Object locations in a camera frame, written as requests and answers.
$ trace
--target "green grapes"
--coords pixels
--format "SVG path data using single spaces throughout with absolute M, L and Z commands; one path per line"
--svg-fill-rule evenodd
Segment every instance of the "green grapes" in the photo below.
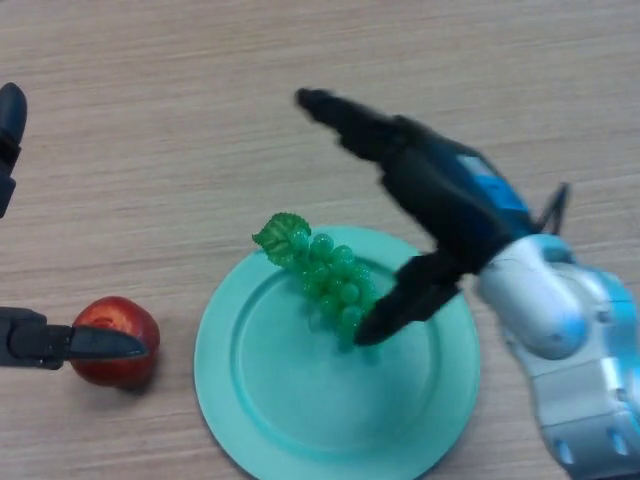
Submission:
M 274 215 L 253 240 L 273 264 L 299 277 L 303 294 L 317 303 L 341 341 L 353 343 L 379 293 L 367 266 L 351 248 L 324 233 L 312 237 L 308 223 L 291 213 Z

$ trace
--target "table surface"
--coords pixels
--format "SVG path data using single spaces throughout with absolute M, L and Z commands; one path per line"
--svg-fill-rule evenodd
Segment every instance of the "table surface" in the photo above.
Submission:
M 536 209 L 572 182 L 567 240 L 637 294 L 639 22 L 635 0 L 0 0 L 0 83 L 19 83 L 30 104 L 0 229 L 0 299 L 67 323 L 124 295 L 163 334 L 158 379 L 141 397 L 70 368 L 3 370 L 2 478 L 244 478 L 200 418 L 192 355 L 250 234 L 295 209 L 428 247 L 376 172 L 293 107 L 301 86 L 483 150 Z M 565 478 L 494 317 L 469 297 L 480 398 L 429 478 Z

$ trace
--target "red apple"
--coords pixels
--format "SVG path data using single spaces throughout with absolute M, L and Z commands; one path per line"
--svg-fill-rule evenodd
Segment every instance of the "red apple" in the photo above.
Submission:
M 104 387 L 137 388 L 150 379 L 158 357 L 160 330 L 151 314 L 123 297 L 105 297 L 85 308 L 73 322 L 118 330 L 138 338 L 149 350 L 140 358 L 117 360 L 74 360 L 74 370 L 87 382 Z

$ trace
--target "grape leaf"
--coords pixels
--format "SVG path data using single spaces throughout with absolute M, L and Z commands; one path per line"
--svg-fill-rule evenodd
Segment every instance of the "grape leaf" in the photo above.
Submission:
M 278 260 L 296 253 L 291 242 L 296 230 L 311 235 L 311 227 L 304 218 L 295 213 L 281 212 L 272 216 L 262 230 L 251 238 L 265 251 L 273 263 L 284 266 L 279 265 Z

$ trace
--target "teal plate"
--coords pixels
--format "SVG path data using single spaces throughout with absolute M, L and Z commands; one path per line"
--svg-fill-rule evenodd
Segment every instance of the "teal plate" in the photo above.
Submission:
M 383 291 L 418 251 L 385 233 L 325 227 Z M 456 443 L 475 405 L 480 349 L 459 295 L 427 323 L 344 351 L 261 252 L 225 278 L 205 311 L 194 375 L 221 447 L 259 480 L 413 480 Z

